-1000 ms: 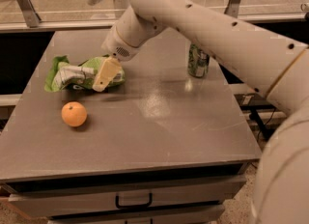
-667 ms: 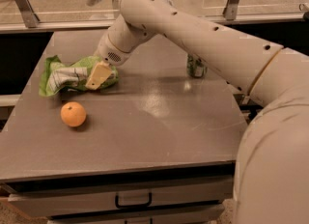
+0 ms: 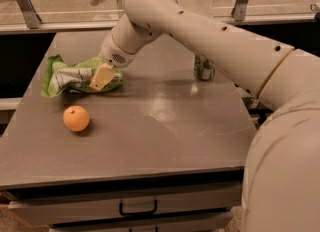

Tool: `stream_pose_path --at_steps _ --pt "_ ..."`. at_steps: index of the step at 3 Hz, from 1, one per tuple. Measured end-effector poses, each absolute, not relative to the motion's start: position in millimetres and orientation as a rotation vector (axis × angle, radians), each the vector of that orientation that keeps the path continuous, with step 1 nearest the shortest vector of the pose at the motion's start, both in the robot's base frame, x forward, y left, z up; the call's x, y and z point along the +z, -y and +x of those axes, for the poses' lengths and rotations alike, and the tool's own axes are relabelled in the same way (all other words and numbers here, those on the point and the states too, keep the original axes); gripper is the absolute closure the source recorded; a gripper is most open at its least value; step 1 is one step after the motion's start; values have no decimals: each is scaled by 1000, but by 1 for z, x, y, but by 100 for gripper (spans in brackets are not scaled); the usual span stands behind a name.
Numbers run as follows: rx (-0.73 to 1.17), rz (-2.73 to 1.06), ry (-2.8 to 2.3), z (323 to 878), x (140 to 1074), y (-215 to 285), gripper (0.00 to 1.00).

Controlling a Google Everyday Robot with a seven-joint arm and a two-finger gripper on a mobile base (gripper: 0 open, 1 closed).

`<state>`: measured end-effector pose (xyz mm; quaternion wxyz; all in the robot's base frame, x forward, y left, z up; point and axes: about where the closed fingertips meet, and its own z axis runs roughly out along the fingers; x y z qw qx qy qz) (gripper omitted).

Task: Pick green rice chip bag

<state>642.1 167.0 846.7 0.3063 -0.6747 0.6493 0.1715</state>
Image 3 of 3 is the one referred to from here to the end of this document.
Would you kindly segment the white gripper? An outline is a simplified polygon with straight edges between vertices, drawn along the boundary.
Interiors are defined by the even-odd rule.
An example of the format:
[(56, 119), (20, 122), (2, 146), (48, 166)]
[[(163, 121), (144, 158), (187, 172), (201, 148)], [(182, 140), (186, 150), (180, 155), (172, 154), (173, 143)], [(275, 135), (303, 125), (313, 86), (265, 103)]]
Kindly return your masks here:
[[(98, 56), (118, 68), (127, 67), (136, 58), (135, 54), (129, 54), (121, 50), (113, 40), (111, 33), (106, 35)], [(91, 89), (101, 91), (114, 79), (116, 72), (114, 66), (109, 63), (102, 63), (97, 68), (90, 81)]]

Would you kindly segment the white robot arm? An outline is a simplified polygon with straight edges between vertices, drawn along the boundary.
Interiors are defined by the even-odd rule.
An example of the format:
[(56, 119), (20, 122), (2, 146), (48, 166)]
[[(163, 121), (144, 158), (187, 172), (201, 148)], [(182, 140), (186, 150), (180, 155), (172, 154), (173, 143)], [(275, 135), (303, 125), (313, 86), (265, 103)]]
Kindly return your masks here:
[(185, 10), (177, 0), (117, 4), (123, 15), (102, 45), (105, 60), (126, 67), (167, 34), (272, 110), (246, 159), (242, 232), (319, 232), (319, 58)]

